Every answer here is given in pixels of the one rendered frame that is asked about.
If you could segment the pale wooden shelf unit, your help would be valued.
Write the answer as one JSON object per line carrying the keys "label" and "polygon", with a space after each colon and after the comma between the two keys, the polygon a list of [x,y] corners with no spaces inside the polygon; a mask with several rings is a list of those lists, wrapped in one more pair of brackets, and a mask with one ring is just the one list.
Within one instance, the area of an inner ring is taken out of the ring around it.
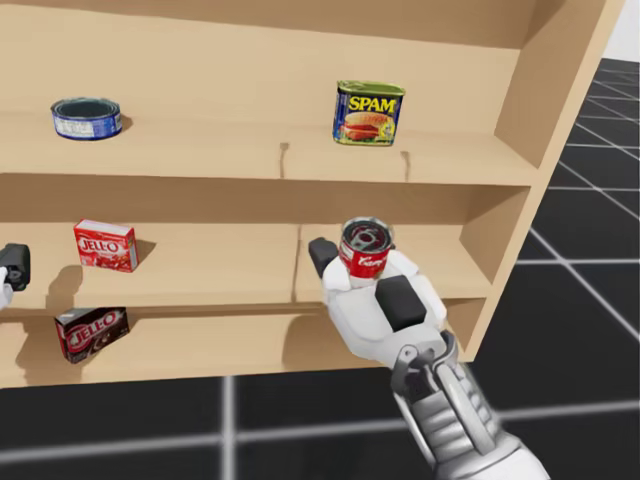
{"label": "pale wooden shelf unit", "polygon": [[[0,388],[359,368],[307,254],[371,215],[473,359],[625,0],[0,0]],[[339,80],[406,90],[392,146],[343,145]],[[122,131],[54,130],[73,97]],[[83,266],[81,220],[133,227],[132,273]],[[71,364],[55,317],[125,307]]]}

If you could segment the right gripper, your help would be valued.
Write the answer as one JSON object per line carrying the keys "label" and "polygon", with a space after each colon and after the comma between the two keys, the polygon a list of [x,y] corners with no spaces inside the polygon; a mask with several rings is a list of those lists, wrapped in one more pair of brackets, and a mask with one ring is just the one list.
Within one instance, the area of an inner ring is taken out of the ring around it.
{"label": "right gripper", "polygon": [[406,277],[426,313],[417,324],[395,330],[375,297],[374,286],[351,288],[335,243],[318,237],[309,242],[308,252],[325,290],[329,317],[354,355],[394,361],[405,346],[414,346],[420,353],[431,350],[436,357],[446,352],[441,335],[446,307],[418,265],[404,253],[397,249],[388,252],[383,278]]}

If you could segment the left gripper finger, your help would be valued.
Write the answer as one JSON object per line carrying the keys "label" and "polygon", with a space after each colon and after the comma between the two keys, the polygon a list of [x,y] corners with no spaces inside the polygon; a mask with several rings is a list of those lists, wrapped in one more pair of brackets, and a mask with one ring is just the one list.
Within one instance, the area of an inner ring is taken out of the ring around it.
{"label": "left gripper finger", "polygon": [[0,249],[0,308],[8,308],[15,292],[31,280],[31,254],[25,244],[8,243]]}

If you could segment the blue flat can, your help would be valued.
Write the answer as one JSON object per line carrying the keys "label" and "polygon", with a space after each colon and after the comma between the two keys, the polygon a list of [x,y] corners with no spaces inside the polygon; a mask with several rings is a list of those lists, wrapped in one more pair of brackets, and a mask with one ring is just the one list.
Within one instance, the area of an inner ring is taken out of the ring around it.
{"label": "blue flat can", "polygon": [[67,139],[103,140],[118,135],[123,128],[118,103],[96,97],[73,97],[50,107],[55,132]]}

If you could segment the red and white can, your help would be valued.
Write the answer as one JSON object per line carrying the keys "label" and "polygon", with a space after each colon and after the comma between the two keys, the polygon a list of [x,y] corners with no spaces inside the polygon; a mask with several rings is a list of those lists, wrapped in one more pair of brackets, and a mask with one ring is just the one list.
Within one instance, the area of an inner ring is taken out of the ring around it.
{"label": "red and white can", "polygon": [[376,217],[354,217],[341,228],[339,257],[354,288],[373,284],[394,246],[393,229]]}

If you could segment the dark brown and red carton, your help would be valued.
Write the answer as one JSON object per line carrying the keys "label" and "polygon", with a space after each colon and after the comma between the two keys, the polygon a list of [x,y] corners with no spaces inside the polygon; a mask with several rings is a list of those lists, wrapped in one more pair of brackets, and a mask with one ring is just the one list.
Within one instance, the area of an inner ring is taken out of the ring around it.
{"label": "dark brown and red carton", "polygon": [[55,317],[64,358],[78,364],[126,336],[125,307],[73,308]]}

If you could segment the green and blue rectangular can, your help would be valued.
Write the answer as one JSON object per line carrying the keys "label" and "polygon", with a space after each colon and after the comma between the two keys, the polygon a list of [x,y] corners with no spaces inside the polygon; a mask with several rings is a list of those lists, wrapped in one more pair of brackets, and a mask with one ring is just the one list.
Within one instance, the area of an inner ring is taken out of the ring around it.
{"label": "green and blue rectangular can", "polygon": [[406,90],[372,81],[339,80],[333,140],[343,145],[392,146]]}

